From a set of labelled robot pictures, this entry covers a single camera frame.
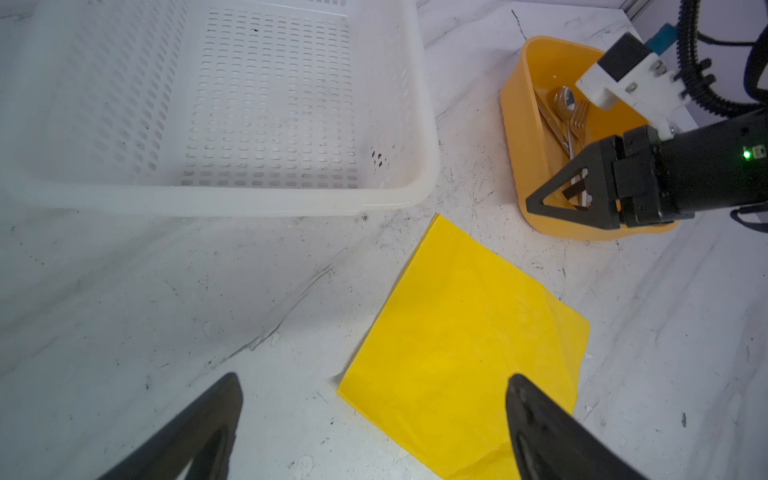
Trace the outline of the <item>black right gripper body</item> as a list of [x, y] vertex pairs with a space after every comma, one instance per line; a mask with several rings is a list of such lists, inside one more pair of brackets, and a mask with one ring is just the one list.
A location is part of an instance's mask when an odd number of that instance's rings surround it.
[[645, 227], [729, 208], [743, 219], [767, 211], [767, 110], [683, 132], [662, 141], [643, 126], [628, 131], [612, 164], [621, 222]]

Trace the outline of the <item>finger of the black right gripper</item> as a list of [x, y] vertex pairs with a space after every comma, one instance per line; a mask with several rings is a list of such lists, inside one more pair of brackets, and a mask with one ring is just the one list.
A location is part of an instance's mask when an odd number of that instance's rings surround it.
[[618, 136], [594, 142], [526, 199], [529, 213], [601, 230], [620, 228], [612, 164]]

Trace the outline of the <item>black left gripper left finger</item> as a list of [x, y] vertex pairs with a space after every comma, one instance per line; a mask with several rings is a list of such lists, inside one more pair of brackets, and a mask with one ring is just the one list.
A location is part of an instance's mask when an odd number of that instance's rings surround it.
[[225, 374], [104, 479], [226, 479], [243, 406], [237, 375]]

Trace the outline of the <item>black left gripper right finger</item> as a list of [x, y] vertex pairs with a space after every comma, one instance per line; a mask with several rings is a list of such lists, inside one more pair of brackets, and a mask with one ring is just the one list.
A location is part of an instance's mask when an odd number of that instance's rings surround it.
[[506, 415], [522, 479], [642, 479], [539, 387], [513, 375]]

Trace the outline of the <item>silver spoon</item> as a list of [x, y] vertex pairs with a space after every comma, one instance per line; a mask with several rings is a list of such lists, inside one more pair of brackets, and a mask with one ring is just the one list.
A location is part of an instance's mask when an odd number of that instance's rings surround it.
[[573, 159], [581, 151], [569, 128], [569, 121], [573, 115], [574, 105], [578, 100], [573, 91], [567, 86], [561, 86], [554, 89], [551, 92], [551, 99], [557, 116], [561, 119], [566, 128], [570, 158]]

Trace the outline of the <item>silver fork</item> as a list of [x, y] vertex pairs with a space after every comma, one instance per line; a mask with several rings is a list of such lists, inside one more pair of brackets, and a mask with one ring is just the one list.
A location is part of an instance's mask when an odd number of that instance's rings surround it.
[[579, 150], [587, 146], [586, 125], [591, 103], [587, 100], [578, 100], [575, 102], [573, 115], [569, 121], [569, 128], [573, 138], [576, 140]]

